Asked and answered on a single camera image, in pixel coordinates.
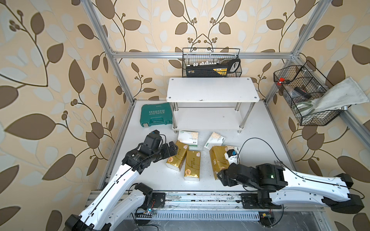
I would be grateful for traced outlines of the white cloth rag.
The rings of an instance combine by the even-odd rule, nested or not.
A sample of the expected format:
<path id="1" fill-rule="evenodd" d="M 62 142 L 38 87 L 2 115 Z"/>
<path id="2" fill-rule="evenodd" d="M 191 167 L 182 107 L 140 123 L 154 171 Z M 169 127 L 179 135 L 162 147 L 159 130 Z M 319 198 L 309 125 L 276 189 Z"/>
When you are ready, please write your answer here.
<path id="1" fill-rule="evenodd" d="M 310 115 L 327 110 L 339 110 L 344 106 L 368 103 L 370 100 L 351 77 L 330 88 L 322 97 L 297 103 L 301 115 Z"/>

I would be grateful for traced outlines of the aluminium cage frame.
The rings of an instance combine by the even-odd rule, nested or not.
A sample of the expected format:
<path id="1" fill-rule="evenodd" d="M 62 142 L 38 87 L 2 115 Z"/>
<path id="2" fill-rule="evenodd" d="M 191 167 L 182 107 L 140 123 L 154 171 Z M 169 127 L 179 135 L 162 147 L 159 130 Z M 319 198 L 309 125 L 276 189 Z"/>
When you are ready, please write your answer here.
<path id="1" fill-rule="evenodd" d="M 181 76 L 182 60 L 169 53 L 181 54 L 184 47 L 248 53 L 242 76 L 252 78 L 262 102 L 240 135 L 243 159 L 274 160 L 269 146 L 257 140 L 264 135 L 286 147 L 284 158 L 301 172 L 349 174 L 352 193 L 365 195 L 364 209 L 355 215 L 326 209 L 327 215 L 335 231 L 369 230 L 369 137 L 358 137 L 347 121 L 350 116 L 368 130 L 369 103 L 351 106 L 326 126 L 301 126 L 282 93 L 271 92 L 275 71 L 307 63 L 328 86 L 351 77 L 369 94 L 369 1 L 92 1 L 92 6 L 134 99 L 148 95 L 132 63 L 158 83 L 153 99 L 164 100 L 169 78 Z"/>

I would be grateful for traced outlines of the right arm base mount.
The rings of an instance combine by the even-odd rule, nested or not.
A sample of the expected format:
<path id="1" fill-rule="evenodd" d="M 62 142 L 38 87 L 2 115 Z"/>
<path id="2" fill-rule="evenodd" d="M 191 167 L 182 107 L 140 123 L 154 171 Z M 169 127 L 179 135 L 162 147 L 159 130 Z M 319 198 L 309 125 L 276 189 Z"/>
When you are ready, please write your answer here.
<path id="1" fill-rule="evenodd" d="M 273 204 L 266 193 L 242 193 L 240 197 L 244 209 L 282 209 L 282 205 Z"/>

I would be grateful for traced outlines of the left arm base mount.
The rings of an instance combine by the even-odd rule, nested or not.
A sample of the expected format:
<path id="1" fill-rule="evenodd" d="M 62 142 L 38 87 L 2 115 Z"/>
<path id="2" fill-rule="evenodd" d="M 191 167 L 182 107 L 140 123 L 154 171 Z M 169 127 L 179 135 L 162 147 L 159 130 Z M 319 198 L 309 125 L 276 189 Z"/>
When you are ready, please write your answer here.
<path id="1" fill-rule="evenodd" d="M 140 208 L 149 210 L 153 208 L 163 208 L 166 200 L 166 193 L 151 193 L 145 196 L 144 203 Z"/>

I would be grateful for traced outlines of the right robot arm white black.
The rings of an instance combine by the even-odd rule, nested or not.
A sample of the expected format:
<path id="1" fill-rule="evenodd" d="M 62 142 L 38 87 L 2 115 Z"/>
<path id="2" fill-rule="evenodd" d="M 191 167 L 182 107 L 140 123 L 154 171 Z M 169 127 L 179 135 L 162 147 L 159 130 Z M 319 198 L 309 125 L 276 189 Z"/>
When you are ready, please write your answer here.
<path id="1" fill-rule="evenodd" d="M 348 174 L 320 177 L 287 168 L 262 164 L 247 167 L 231 164 L 217 178 L 224 186 L 254 188 L 241 194 L 244 208 L 281 209 L 286 204 L 317 204 L 342 214 L 356 214 L 364 208 L 359 195 L 351 194 L 353 180 Z"/>

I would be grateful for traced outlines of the black yellow tool box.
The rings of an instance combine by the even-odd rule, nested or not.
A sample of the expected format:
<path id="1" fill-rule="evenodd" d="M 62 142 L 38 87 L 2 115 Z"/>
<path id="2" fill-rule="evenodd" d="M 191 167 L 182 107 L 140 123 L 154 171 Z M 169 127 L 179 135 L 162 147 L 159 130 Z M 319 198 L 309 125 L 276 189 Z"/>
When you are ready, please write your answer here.
<path id="1" fill-rule="evenodd" d="M 187 78 L 239 78 L 242 74 L 241 60 L 231 59 L 216 63 L 187 64 L 184 77 Z"/>

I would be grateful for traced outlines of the gold tissue pack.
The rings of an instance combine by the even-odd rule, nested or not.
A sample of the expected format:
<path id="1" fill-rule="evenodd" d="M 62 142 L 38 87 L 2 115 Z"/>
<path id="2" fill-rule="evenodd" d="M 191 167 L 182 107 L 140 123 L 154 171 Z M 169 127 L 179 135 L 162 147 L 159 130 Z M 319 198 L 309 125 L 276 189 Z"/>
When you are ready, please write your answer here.
<path id="1" fill-rule="evenodd" d="M 188 151 L 185 162 L 184 179 L 186 181 L 200 180 L 201 151 Z"/>
<path id="2" fill-rule="evenodd" d="M 213 146 L 210 150 L 211 165 L 215 180 L 217 180 L 217 174 L 224 169 L 228 169 L 230 163 L 225 158 L 225 154 L 228 151 L 227 146 Z"/>
<path id="3" fill-rule="evenodd" d="M 185 162 L 187 152 L 189 151 L 189 145 L 180 141 L 177 141 L 176 145 L 178 147 L 177 154 L 168 158 L 166 166 L 170 169 L 180 171 Z"/>

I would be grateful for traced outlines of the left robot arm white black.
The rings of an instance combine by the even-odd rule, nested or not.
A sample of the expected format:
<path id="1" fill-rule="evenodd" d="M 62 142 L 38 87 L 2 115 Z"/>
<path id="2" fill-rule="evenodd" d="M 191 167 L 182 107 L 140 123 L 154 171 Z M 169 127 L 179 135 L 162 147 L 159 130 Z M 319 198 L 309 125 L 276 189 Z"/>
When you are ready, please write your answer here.
<path id="1" fill-rule="evenodd" d="M 122 165 L 95 200 L 79 215 L 66 220 L 65 230 L 113 231 L 137 208 L 151 207 L 153 190 L 143 183 L 137 184 L 124 200 L 121 197 L 151 163 L 175 156 L 178 149 L 173 141 L 165 143 L 158 130 L 149 133 L 144 142 L 125 155 Z"/>

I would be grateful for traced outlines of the white tissue pack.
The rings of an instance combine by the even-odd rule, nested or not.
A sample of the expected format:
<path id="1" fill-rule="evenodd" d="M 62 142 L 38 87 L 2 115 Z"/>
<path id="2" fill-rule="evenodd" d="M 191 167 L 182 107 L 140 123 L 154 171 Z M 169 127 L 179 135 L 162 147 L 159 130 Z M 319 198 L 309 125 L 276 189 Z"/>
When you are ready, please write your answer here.
<path id="1" fill-rule="evenodd" d="M 197 146 L 198 145 L 198 132 L 179 131 L 178 141 L 184 144 Z"/>
<path id="2" fill-rule="evenodd" d="M 206 141 L 205 145 L 204 145 L 204 149 L 205 150 L 211 150 L 212 147 L 214 146 L 221 146 L 225 141 L 225 137 L 216 133 L 216 132 L 213 132 L 211 134 L 211 136 L 209 137 L 209 139 Z"/>
<path id="3" fill-rule="evenodd" d="M 240 148 L 237 147 L 237 146 L 230 146 L 230 145 L 227 145 L 227 150 L 234 150 L 236 153 L 239 153 L 240 152 Z"/>

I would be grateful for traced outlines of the green plastic tool case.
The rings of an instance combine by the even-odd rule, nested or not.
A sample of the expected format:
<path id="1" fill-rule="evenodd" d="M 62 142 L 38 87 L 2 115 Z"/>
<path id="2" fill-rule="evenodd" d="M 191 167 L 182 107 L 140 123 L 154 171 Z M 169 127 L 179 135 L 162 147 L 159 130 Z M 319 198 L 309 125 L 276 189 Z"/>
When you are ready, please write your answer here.
<path id="1" fill-rule="evenodd" d="M 172 110 L 169 103 L 143 105 L 140 124 L 142 127 L 172 124 Z"/>

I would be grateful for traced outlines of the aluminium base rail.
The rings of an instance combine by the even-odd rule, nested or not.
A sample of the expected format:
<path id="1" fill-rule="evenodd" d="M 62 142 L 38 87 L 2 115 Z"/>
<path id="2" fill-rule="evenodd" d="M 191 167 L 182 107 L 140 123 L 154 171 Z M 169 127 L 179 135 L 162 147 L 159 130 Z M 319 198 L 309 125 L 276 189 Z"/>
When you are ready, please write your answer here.
<path id="1" fill-rule="evenodd" d="M 175 192 L 166 193 L 163 208 L 153 208 L 150 215 L 141 220 L 189 220 L 189 221 L 258 221 L 261 214 L 272 212 L 275 219 L 287 215 L 312 215 L 319 222 L 325 219 L 325 210 L 319 206 L 285 204 L 282 209 L 244 209 L 240 192 Z"/>

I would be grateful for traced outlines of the white two-tier shelf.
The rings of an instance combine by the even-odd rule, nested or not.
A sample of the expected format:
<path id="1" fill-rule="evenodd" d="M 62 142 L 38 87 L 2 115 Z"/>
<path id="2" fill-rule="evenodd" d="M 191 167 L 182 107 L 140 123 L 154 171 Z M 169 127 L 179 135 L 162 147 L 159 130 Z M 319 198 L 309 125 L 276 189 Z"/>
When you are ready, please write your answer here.
<path id="1" fill-rule="evenodd" d="M 251 78 L 171 78 L 166 98 L 176 132 L 240 133 L 259 100 Z"/>

